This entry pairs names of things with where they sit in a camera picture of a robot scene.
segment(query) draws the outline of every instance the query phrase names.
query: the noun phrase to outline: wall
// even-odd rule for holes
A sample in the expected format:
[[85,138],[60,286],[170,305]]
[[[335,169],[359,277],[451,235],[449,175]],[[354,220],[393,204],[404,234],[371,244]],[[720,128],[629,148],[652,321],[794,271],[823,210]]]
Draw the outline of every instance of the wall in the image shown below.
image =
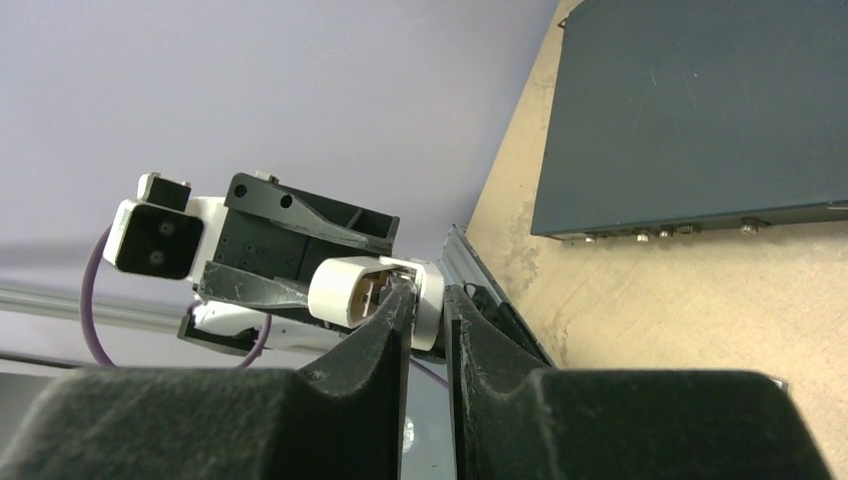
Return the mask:
[[[434,258],[466,223],[555,0],[0,2],[0,282],[76,288],[139,174],[233,173],[402,218]],[[104,295],[187,288],[105,272]]]

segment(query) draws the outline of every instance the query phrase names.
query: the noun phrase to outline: mounting bolt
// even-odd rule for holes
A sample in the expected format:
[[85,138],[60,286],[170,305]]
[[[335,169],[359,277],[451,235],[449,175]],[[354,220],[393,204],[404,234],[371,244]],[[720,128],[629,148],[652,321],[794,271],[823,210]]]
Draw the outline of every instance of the mounting bolt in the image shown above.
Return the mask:
[[760,231],[760,227],[757,225],[756,222],[748,221],[745,222],[744,225],[742,225],[740,231],[743,235],[754,235]]
[[265,180],[266,182],[271,182],[275,185],[280,183],[280,179],[271,175],[270,173],[260,172],[257,170],[256,174],[253,176],[258,178],[259,180]]

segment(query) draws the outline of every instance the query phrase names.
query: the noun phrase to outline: wooden table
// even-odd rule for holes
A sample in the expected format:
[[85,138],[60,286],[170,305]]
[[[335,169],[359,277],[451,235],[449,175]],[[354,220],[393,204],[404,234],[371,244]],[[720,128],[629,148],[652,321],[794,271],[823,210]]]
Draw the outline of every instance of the wooden table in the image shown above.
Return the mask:
[[848,478],[848,223],[710,232],[645,245],[529,235],[561,0],[468,237],[564,368],[741,368],[785,379]]

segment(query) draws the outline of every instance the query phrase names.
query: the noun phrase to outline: black box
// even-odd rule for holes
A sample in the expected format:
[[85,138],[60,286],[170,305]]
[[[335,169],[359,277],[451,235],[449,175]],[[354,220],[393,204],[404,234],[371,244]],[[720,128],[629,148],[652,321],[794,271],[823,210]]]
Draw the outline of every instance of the black box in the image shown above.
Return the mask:
[[587,0],[565,24],[531,233],[848,219],[848,7]]

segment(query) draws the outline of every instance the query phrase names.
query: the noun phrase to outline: white plastic housing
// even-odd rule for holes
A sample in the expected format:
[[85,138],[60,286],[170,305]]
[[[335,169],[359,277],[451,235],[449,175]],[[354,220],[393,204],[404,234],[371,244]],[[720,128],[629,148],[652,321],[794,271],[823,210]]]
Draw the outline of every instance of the white plastic housing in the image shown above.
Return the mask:
[[[195,328],[216,335],[233,336],[248,328],[260,329],[264,322],[264,313],[229,303],[208,302],[194,309]],[[337,332],[275,316],[265,345],[276,350],[323,353],[340,341]]]
[[325,260],[309,285],[309,313],[348,328],[357,328],[373,311],[367,308],[378,294],[379,280],[369,274],[404,267],[415,272],[418,309],[412,330],[412,348],[430,350],[436,343],[442,315],[445,280],[436,265],[422,260],[391,257],[347,257]]
[[[103,251],[103,259],[112,265],[115,264],[118,252],[127,234],[127,224],[132,211],[143,202],[140,200],[124,200],[118,205],[115,219],[112,221],[112,229],[106,241]],[[223,197],[194,197],[189,199],[185,212],[187,215],[198,217],[203,221],[203,235],[197,246],[197,252],[192,263],[191,270],[185,278],[189,282],[197,283],[203,275],[206,262],[215,256],[215,249],[221,237],[224,220],[227,218],[227,207],[224,206]]]
[[412,328],[412,348],[429,351],[436,343],[442,319],[445,278],[434,263],[417,259],[380,257],[380,261],[415,270],[418,287],[418,315]]
[[362,325],[369,314],[366,305],[372,296],[379,293],[379,286],[369,282],[366,276],[391,268],[391,265],[374,257],[324,260],[309,283],[309,313],[343,327]]

